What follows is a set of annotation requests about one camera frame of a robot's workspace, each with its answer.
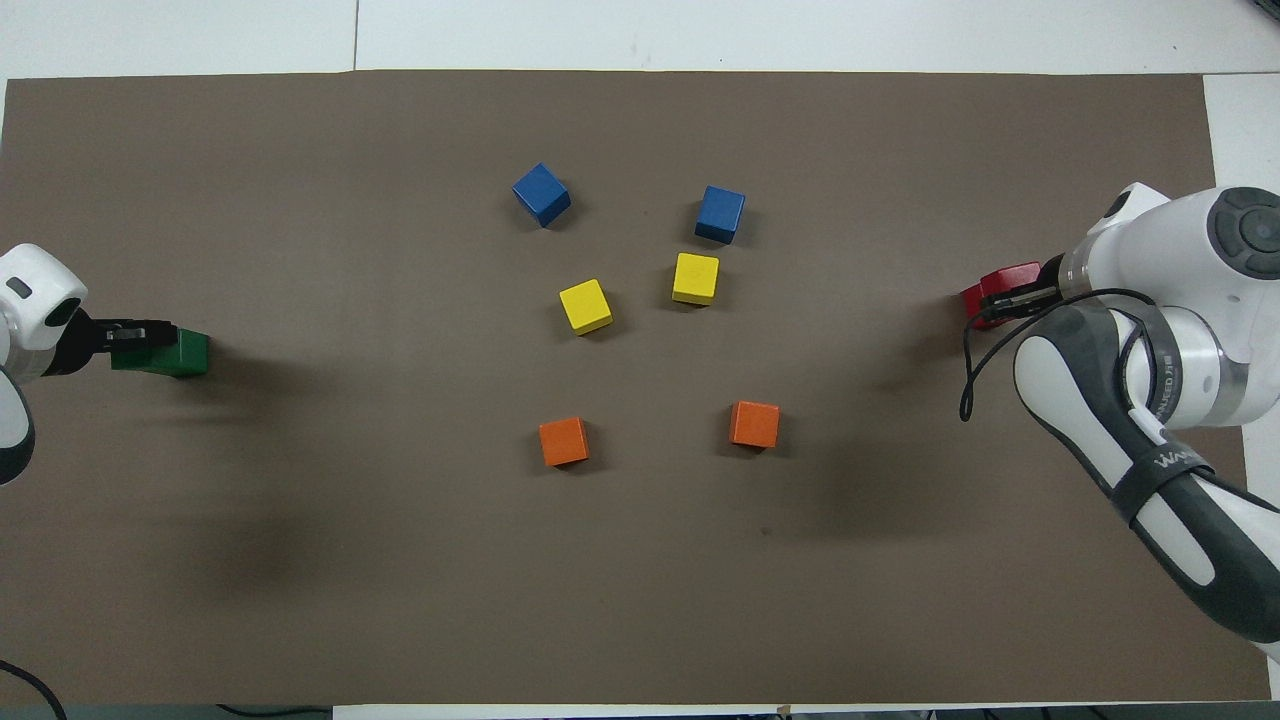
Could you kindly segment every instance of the red block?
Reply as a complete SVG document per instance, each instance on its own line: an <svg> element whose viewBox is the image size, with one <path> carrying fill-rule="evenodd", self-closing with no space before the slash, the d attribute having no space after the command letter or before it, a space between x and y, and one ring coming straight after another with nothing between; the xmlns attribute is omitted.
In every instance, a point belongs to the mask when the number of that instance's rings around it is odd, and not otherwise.
<svg viewBox="0 0 1280 720"><path fill-rule="evenodd" d="M965 314L973 318L982 311L982 300L984 297L1000 295L1001 292L1009 292L1015 287L1036 282L1036 278L1039 277L1039 263L1023 263L1021 265L1010 265L1009 268L1001 268L995 273L983 275L982 279L978 281L978 284L969 287L960 293L960 296L964 297ZM984 331L1007 323L1010 319L1011 318L978 320L973 324L973 327L979 331Z"/></svg>

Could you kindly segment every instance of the green cube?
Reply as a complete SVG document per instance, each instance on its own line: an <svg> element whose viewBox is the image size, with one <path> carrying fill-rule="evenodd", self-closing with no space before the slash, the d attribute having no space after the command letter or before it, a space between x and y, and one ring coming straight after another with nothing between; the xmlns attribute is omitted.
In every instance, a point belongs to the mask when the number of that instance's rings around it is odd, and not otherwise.
<svg viewBox="0 0 1280 720"><path fill-rule="evenodd" d="M178 343L111 354L113 370L141 370L172 378L209 372L209 336L178 328Z"/></svg>

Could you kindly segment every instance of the white table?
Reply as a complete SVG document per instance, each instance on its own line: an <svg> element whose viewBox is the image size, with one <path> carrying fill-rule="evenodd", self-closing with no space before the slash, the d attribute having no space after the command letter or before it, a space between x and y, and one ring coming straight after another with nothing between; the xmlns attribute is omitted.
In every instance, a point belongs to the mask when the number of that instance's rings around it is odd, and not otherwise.
<svg viewBox="0 0 1280 720"><path fill-rule="evenodd" d="M0 0L0 81L387 68L1199 73L1217 182L1280 188L1280 23L1248 0ZM1249 487L1280 502L1275 437L1280 413L1244 428ZM1270 670L1280 697L1280 667ZM768 714L780 705L362 706L335 716Z"/></svg>

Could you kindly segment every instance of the yellow cube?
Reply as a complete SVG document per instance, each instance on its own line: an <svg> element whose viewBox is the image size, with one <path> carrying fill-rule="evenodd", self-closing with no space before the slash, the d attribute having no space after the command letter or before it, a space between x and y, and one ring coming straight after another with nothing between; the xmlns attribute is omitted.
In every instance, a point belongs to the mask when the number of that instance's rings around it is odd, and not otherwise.
<svg viewBox="0 0 1280 720"><path fill-rule="evenodd" d="M710 305L716 299L716 275L719 258L681 252L676 256L676 284L671 299L694 305Z"/></svg>
<svg viewBox="0 0 1280 720"><path fill-rule="evenodd" d="M564 306L573 334L586 334L613 322L609 304L604 300L604 290L595 278L562 290L561 305Z"/></svg>

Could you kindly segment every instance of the logo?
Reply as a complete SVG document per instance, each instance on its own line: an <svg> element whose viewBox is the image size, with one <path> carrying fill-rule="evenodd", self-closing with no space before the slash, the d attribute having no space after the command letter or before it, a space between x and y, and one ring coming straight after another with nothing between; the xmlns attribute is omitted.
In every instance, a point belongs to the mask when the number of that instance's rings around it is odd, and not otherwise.
<svg viewBox="0 0 1280 720"><path fill-rule="evenodd" d="M1172 465L1174 462L1181 462L1184 460L1190 460L1190 459L1192 459L1192 454L1190 452L1188 452L1185 450L1179 450L1176 452L1165 452L1165 454L1157 455L1156 459L1155 459L1155 462L1156 462L1156 465L1160 465L1161 469L1165 469L1165 468Z"/></svg>

